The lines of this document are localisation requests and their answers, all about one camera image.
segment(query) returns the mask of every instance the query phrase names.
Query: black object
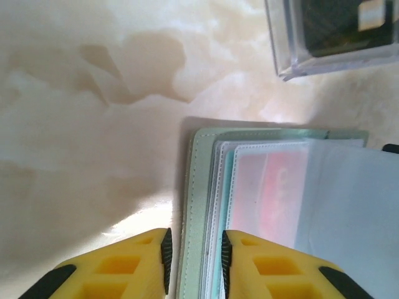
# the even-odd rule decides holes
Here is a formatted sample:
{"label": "black object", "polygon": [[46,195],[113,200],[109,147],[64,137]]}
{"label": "black object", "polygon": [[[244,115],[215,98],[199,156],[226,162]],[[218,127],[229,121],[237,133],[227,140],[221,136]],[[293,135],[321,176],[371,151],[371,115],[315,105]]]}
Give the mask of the black object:
{"label": "black object", "polygon": [[168,229],[161,243],[161,257],[163,264],[163,283],[165,286],[165,293],[169,293],[170,271],[172,266],[173,244],[172,244],[172,230]]}
{"label": "black object", "polygon": [[387,153],[399,154],[399,145],[393,145],[391,143],[384,145],[382,151]]}
{"label": "black object", "polygon": [[385,23],[358,31],[363,0],[301,0],[306,49],[314,57],[370,49],[393,43],[393,2],[385,2]]}
{"label": "black object", "polygon": [[347,274],[330,267],[320,267],[319,271],[346,299],[373,299]]}
{"label": "black object", "polygon": [[222,236],[222,271],[223,271],[223,282],[224,282],[224,293],[226,294],[226,299],[229,298],[230,291],[230,266],[233,254],[233,246],[229,240],[229,236],[226,231],[223,231]]}
{"label": "black object", "polygon": [[19,297],[19,299],[49,299],[75,270],[75,265],[65,265],[51,270]]}

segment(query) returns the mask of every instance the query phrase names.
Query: plastic case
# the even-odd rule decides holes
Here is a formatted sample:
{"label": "plastic case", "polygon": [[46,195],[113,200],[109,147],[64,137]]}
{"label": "plastic case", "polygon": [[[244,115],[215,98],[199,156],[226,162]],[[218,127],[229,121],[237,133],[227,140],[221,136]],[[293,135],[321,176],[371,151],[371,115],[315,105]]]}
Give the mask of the plastic case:
{"label": "plastic case", "polygon": [[294,77],[399,60],[398,0],[266,0],[276,72]]}

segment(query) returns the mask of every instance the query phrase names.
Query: black edge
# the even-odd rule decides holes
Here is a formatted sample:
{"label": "black edge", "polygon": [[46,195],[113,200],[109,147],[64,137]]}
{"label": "black edge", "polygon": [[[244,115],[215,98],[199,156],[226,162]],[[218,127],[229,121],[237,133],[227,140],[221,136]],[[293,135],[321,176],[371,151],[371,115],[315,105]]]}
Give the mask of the black edge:
{"label": "black edge", "polygon": [[399,154],[399,145],[393,145],[391,143],[384,145],[382,151],[387,153]]}
{"label": "black edge", "polygon": [[65,265],[51,270],[19,297],[19,299],[49,299],[75,270],[75,265]]}
{"label": "black edge", "polygon": [[170,271],[172,266],[173,243],[172,230],[169,228],[161,243],[161,257],[163,264],[163,284],[165,286],[165,293],[169,293]]}
{"label": "black edge", "polygon": [[330,267],[320,267],[319,271],[345,299],[373,299],[347,274]]}
{"label": "black edge", "polygon": [[226,231],[223,231],[222,236],[222,271],[223,271],[223,282],[224,282],[224,292],[226,294],[226,299],[229,298],[230,290],[230,266],[233,254],[233,246],[229,240],[229,236]]}

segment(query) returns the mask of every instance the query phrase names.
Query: white marble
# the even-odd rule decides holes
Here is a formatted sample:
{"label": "white marble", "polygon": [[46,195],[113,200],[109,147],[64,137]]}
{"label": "white marble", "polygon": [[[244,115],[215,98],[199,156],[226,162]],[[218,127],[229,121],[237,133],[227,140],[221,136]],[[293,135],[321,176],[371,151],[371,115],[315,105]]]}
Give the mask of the white marble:
{"label": "white marble", "polygon": [[177,244],[191,116],[399,143],[399,66],[284,83],[263,0],[3,0],[0,28],[1,298],[154,227]]}

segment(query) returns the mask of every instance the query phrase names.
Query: card holder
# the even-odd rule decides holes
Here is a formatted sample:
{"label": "card holder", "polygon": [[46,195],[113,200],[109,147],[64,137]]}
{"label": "card holder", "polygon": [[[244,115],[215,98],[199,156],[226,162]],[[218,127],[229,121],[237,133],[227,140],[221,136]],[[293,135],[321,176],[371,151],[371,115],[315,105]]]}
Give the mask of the card holder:
{"label": "card holder", "polygon": [[204,297],[202,277],[203,265],[209,256],[205,246],[209,209],[214,206],[209,195],[215,188],[215,144],[218,141],[326,139],[331,134],[336,134],[339,139],[367,139],[366,132],[345,130],[208,128],[196,132],[191,140],[186,173],[177,298],[207,298]]}

